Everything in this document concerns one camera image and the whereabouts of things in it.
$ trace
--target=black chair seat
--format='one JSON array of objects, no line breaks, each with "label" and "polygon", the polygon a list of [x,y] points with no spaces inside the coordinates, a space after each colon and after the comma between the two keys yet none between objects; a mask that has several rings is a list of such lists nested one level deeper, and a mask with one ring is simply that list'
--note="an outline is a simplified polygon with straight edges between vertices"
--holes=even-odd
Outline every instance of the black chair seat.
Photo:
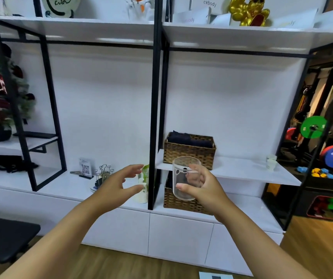
[{"label": "black chair seat", "polygon": [[13,262],[39,231],[38,224],[0,218],[0,263]]}]

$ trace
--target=forearm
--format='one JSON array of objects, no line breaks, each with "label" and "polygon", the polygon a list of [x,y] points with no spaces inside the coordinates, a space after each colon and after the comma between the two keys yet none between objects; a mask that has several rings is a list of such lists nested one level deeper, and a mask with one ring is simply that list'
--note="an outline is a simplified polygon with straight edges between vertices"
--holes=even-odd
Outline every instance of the forearm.
[{"label": "forearm", "polygon": [[99,214],[91,206],[90,198],[80,203],[0,278],[64,278],[71,256],[98,217]]},{"label": "forearm", "polygon": [[256,279],[316,279],[231,201],[219,217]]}]

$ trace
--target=green weight plate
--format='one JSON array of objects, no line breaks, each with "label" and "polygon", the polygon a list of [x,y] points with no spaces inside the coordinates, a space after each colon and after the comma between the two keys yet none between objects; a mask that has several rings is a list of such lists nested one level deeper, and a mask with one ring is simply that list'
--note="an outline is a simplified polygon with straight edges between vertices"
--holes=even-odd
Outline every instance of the green weight plate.
[{"label": "green weight plate", "polygon": [[312,116],[302,123],[300,133],[308,139],[319,138],[325,128],[327,120],[322,116]]}]

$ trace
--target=drinking glass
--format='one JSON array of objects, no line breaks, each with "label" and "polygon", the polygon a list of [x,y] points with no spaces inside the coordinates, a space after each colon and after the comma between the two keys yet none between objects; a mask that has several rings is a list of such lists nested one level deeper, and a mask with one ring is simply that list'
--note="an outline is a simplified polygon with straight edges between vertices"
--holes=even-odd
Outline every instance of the drinking glass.
[{"label": "drinking glass", "polygon": [[173,194],[183,201],[192,201],[195,198],[181,192],[176,188],[177,183],[186,183],[194,187],[201,187],[200,173],[188,167],[189,164],[200,164],[200,160],[193,157],[178,157],[173,161]]}]

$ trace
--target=gold cat statue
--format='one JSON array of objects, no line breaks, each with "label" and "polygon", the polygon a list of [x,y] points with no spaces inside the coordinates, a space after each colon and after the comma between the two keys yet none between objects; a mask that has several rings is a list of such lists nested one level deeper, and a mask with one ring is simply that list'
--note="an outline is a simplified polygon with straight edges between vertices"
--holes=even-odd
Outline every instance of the gold cat statue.
[{"label": "gold cat statue", "polygon": [[263,9],[264,4],[265,0],[250,0],[248,4],[245,0],[231,0],[229,12],[241,26],[265,26],[270,10]]}]

